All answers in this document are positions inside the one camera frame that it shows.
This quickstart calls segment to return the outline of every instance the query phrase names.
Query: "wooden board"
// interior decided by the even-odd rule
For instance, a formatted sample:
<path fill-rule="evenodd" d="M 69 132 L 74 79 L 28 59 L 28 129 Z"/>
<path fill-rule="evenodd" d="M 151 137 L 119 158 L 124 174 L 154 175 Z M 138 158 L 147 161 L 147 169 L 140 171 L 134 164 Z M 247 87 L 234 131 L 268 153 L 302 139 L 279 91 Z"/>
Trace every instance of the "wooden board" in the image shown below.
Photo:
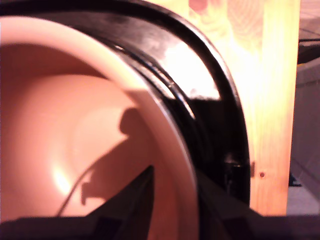
<path fill-rule="evenodd" d="M 285 215 L 300 0 L 150 0 L 189 19 L 226 61 L 243 106 L 252 166 L 250 206 Z"/>

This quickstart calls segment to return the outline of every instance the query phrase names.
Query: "black plastic part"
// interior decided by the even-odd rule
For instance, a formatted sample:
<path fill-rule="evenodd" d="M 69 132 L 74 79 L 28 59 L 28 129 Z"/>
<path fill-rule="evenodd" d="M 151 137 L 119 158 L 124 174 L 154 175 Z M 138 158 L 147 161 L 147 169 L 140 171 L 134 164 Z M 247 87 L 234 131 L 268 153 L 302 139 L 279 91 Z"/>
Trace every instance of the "black plastic part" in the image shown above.
<path fill-rule="evenodd" d="M 318 240 L 320 215 L 263 217 L 200 171 L 200 240 Z"/>

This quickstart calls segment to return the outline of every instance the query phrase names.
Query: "gray surface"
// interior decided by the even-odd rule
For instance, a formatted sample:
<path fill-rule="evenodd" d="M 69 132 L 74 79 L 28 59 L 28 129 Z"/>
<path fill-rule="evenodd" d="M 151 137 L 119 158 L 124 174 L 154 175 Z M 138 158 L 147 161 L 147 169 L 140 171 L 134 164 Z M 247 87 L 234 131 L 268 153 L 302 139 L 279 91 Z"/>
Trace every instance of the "gray surface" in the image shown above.
<path fill-rule="evenodd" d="M 319 215 L 320 202 L 305 187 L 291 186 L 286 213 L 289 216 Z"/>
<path fill-rule="evenodd" d="M 320 0 L 301 0 L 299 38 L 320 38 Z M 320 214 L 320 58 L 297 70 L 290 170 L 304 187 L 289 187 L 287 214 Z"/>

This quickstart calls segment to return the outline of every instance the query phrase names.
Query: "wood grain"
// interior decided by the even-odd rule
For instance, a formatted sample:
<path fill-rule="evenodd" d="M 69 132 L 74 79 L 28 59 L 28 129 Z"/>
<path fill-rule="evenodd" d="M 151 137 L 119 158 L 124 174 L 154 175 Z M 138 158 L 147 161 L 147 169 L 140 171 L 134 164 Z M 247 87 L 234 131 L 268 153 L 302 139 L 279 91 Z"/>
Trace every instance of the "wood grain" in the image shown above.
<path fill-rule="evenodd" d="M 180 8 L 179 1 L 151 2 L 186 16 L 186 0 Z M 189 0 L 188 5 L 188 20 L 218 49 L 240 96 L 254 164 L 250 206 L 262 215 L 285 215 L 300 0 Z"/>

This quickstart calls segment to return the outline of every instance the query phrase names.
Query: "glossy black surface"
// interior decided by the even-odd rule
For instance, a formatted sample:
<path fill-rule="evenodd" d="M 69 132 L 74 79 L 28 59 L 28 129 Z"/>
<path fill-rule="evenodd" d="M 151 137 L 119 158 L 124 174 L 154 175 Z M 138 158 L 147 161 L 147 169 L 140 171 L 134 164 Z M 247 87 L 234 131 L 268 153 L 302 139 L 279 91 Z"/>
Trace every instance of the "glossy black surface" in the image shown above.
<path fill-rule="evenodd" d="M 248 140 L 235 84 L 219 53 L 193 25 L 140 0 L 32 0 L 0 8 L 2 16 L 70 26 L 116 51 L 166 104 L 195 167 L 249 203 Z M 188 76 L 193 81 L 186 81 Z"/>

